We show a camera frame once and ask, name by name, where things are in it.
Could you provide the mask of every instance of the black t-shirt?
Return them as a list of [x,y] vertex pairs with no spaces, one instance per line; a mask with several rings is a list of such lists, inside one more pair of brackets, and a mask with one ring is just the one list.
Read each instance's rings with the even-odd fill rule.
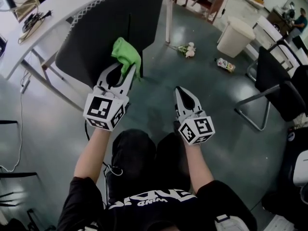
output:
[[57,230],[77,231],[96,222],[104,231],[158,231],[172,225],[181,231],[215,231],[215,218],[224,214],[237,216],[251,231],[257,230],[256,220],[241,199],[220,181],[203,186],[196,196],[177,189],[153,190],[104,209],[95,183],[74,177]]

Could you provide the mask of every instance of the person's arm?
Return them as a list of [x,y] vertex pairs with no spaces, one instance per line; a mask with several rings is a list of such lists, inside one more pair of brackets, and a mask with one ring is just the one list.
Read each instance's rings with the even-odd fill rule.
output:
[[96,128],[75,167],[74,177],[97,182],[102,169],[110,132]]
[[295,26],[295,27],[304,27],[305,24],[304,24],[304,23],[301,23],[301,24],[294,24],[293,26]]
[[201,187],[213,181],[214,177],[205,163],[200,145],[188,145],[186,141],[184,144],[192,188],[197,193]]
[[103,200],[96,182],[102,169],[109,136],[109,131],[95,129],[80,155],[59,218],[58,231],[84,229],[101,215]]

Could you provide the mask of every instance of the chair armrest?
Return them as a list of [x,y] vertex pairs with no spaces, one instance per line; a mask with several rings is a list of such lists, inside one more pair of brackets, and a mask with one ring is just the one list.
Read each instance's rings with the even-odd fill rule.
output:
[[291,50],[290,46],[287,44],[287,42],[284,41],[284,39],[280,39],[278,40],[275,44],[273,44],[271,47],[269,47],[268,51],[272,51],[273,49],[275,49],[277,46],[279,45],[283,45],[285,46],[289,52],[294,56],[294,58],[296,59],[296,61],[299,63],[299,65],[303,65],[302,62],[299,60],[299,58],[296,56],[296,54],[294,53],[293,50]]
[[302,96],[299,94],[298,90],[295,88],[295,86],[292,84],[291,81],[286,80],[283,82],[284,85],[286,85],[294,94],[294,97],[298,101],[298,103],[305,109],[305,114],[308,116],[308,110],[305,101],[303,100]]

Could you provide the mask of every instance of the person in background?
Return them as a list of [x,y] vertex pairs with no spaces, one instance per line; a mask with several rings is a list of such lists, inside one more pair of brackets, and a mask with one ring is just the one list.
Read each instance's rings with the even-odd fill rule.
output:
[[288,43],[291,43],[292,39],[299,36],[307,27],[308,21],[306,18],[306,11],[301,8],[300,16],[293,22],[293,29],[289,32],[289,36],[285,39]]

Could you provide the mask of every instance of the desk leg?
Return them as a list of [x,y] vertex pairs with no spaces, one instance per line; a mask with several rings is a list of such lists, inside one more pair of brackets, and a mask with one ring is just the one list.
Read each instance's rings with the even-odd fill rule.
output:
[[45,76],[46,79],[48,79],[46,70],[49,68],[53,73],[56,74],[57,77],[59,77],[61,80],[64,79],[64,77],[62,75],[60,75],[52,66],[51,64],[55,61],[55,57],[56,54],[53,54],[48,60],[44,60],[44,58],[41,57],[40,54],[38,54],[38,52],[35,49],[32,49],[31,52],[39,59],[39,62],[41,64],[42,70],[43,70],[43,74]]
[[36,78],[40,83],[42,83],[45,87],[47,87],[49,90],[51,90],[54,94],[56,94],[58,97],[62,98],[64,101],[66,101],[68,104],[73,106],[79,111],[83,112],[83,108],[81,108],[79,105],[71,101],[69,98],[67,98],[64,94],[59,92],[50,82],[45,80],[43,76],[41,76],[27,61],[23,60],[21,62],[21,65],[30,73],[33,75],[34,78]]
[[[213,1],[211,8],[209,10],[209,13],[207,14],[207,17],[206,17],[207,22],[209,22],[210,24],[214,23],[216,16],[217,16],[218,12],[220,11],[220,8],[221,8],[223,2],[224,2],[224,0],[214,0]],[[214,16],[212,21],[209,21],[208,19],[209,19],[211,13],[215,13],[215,16]]]
[[173,0],[167,0],[167,25],[166,25],[166,43],[170,43],[171,29],[172,29],[172,9]]

